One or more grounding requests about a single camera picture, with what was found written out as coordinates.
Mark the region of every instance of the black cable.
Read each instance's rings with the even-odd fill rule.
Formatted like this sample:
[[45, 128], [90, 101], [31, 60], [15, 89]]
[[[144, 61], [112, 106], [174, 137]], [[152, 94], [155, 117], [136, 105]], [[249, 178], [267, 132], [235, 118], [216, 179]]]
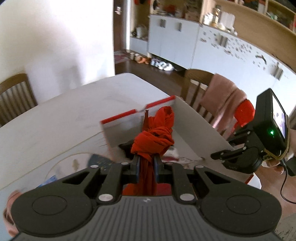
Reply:
[[286, 183], [286, 180], [287, 180], [287, 177], [288, 177], [288, 169], [287, 169], [287, 166], [286, 166], [284, 160], [281, 160], [281, 164], [282, 164], [282, 166], [284, 167], [284, 169], [285, 169], [285, 171], [286, 171], [285, 180], [284, 180], [284, 182], [283, 182], [283, 185], [281, 186], [281, 197], [282, 197], [285, 201], [287, 201], [287, 202], [289, 202], [289, 203], [296, 204], [296, 202], [292, 202], [292, 201], [288, 200], [288, 199], [285, 198], [284, 195], [282, 194], [283, 187], [284, 187], [284, 185], [285, 185], [285, 183]]

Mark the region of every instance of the floor mat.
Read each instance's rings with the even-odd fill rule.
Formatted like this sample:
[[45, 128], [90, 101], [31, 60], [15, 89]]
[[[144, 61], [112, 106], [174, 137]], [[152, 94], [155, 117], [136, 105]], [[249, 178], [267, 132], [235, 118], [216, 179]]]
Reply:
[[125, 62], [125, 61], [128, 61], [128, 60], [129, 60], [129, 58], [126, 57], [125, 52], [123, 52], [123, 51], [115, 51], [114, 52], [114, 63], [115, 64]]

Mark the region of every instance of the wooden chair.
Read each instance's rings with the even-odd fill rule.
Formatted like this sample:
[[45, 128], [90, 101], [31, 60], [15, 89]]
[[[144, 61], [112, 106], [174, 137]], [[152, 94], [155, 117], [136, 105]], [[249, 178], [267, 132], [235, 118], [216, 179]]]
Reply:
[[[189, 89], [194, 88], [195, 86], [195, 91], [194, 94], [189, 100], [189, 105], [193, 108], [194, 103], [197, 100], [197, 97], [200, 96], [200, 92], [203, 92], [202, 96], [205, 94], [205, 90], [201, 88], [201, 84], [204, 84], [206, 86], [209, 86], [209, 83], [212, 79], [214, 74], [209, 73], [207, 71], [199, 70], [199, 69], [188, 69], [185, 72], [184, 75], [184, 83], [182, 86], [181, 90], [181, 97], [183, 100], [187, 101], [187, 96]], [[203, 118], [206, 118], [206, 116], [209, 114], [209, 112], [205, 109], [203, 113], [201, 113], [201, 105], [198, 104], [196, 111], [202, 115]], [[214, 119], [214, 116], [211, 115], [210, 119], [208, 120], [209, 123], [211, 123]]]
[[28, 77], [16, 74], [0, 83], [0, 126], [37, 106]]
[[[214, 74], [207, 71], [199, 69], [188, 69], [185, 72], [184, 83], [181, 90], [181, 97], [183, 98], [183, 100], [186, 101], [192, 108], [194, 107], [194, 105], [196, 105], [197, 102], [198, 105], [196, 107], [196, 111], [211, 125], [213, 124], [212, 122], [215, 117], [212, 116], [211, 113], [209, 113], [204, 107], [202, 107], [199, 102], [206, 92], [206, 90], [201, 88], [201, 85], [204, 84], [206, 86], [209, 86], [213, 76]], [[192, 89], [195, 90], [192, 98], [190, 99], [188, 93]], [[235, 125], [235, 123], [236, 120], [233, 119], [229, 127], [226, 130], [223, 130], [220, 135], [222, 135], [224, 138], [227, 138], [230, 135], [232, 127]]]

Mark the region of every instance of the jar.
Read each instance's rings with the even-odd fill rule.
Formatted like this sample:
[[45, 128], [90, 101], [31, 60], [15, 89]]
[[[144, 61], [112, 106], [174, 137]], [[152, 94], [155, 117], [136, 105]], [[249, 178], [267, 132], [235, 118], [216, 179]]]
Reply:
[[213, 20], [212, 20], [212, 23], [214, 24], [218, 24], [219, 22], [219, 18], [220, 18], [220, 15], [221, 15], [221, 6], [220, 5], [216, 5], [214, 8], [213, 8]]

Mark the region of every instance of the white wall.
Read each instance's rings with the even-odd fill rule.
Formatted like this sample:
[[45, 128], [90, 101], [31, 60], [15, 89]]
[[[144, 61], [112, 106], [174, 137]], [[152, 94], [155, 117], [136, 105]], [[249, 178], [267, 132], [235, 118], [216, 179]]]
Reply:
[[0, 82], [24, 71], [39, 104], [113, 76], [113, 1], [6, 0]]

